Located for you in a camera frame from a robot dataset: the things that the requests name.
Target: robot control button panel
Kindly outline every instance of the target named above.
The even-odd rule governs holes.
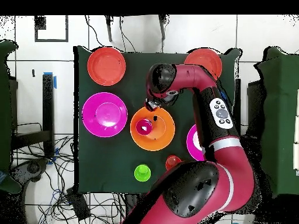
[[[223,129],[230,129],[233,127],[232,119],[222,99],[213,99],[210,102],[210,109],[218,127]]]

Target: table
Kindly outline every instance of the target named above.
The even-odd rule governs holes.
[[[123,53],[126,73],[113,86],[101,86],[88,74],[87,61],[91,54],[77,46],[79,64],[79,152],[78,171],[75,184],[78,191],[102,193],[145,193],[153,183],[166,172],[165,162],[169,155],[177,155],[182,160],[193,160],[186,147],[187,133],[194,125],[192,94],[185,90],[172,107],[166,109],[175,122],[176,132],[172,142],[163,150],[150,152],[141,149],[130,134],[130,121],[137,110],[143,107],[146,98],[145,77],[150,67],[159,62],[182,64],[188,54]],[[221,84],[231,101],[234,101],[234,65],[240,50],[230,49],[220,55],[223,72]],[[81,119],[82,107],[93,94],[109,92],[120,97],[127,106],[128,120],[124,129],[111,138],[98,138],[89,133]],[[136,166],[145,163],[151,169],[151,178],[138,182],[134,177]]]

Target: pink plate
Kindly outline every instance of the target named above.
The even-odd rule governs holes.
[[[112,93],[96,93],[82,109],[82,122],[85,128],[97,137],[108,138],[118,134],[128,118],[124,102]]]
[[[192,126],[190,131],[188,132],[186,143],[190,155],[195,160],[204,160],[203,153],[199,145],[199,139],[197,137],[196,125]]]

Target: red cup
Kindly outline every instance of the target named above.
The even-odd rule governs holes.
[[[179,159],[177,156],[175,155],[170,155],[167,157],[167,160],[166,160],[166,163],[165,163],[165,166],[166,166],[166,169],[169,170],[171,168],[173,168],[174,166],[176,166],[178,163],[180,163],[182,160]]]

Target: green cloth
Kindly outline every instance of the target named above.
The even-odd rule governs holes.
[[[293,169],[299,56],[285,55],[278,48],[270,47],[266,59],[256,68],[260,69],[267,91],[261,167],[269,176],[274,197],[299,194],[299,176]]]
[[[20,185],[9,177],[11,167],[11,137],[12,137],[12,111],[11,93],[9,91],[7,56],[15,51],[17,45],[9,40],[0,41],[0,171],[7,174],[0,184],[0,190],[9,193],[18,193]]]
[[[109,92],[120,97],[127,106],[128,120],[124,129],[111,138],[99,138],[89,133],[79,119],[79,192],[145,193],[155,181],[166,172],[165,162],[169,155],[182,160],[193,160],[186,147],[187,133],[194,125],[192,93],[185,90],[174,106],[168,107],[175,122],[175,136],[162,150],[150,152],[141,149],[130,134],[130,122],[137,110],[144,106],[146,98],[145,77],[153,64],[165,62],[183,64],[188,54],[123,53],[126,73],[113,86],[101,86],[88,74],[87,61],[90,52],[78,46],[79,55],[79,112],[86,100],[98,92]],[[223,70],[221,84],[234,102],[234,64],[240,55],[239,49],[232,49],[221,55]],[[139,182],[134,170],[145,163],[151,169],[151,177]]]

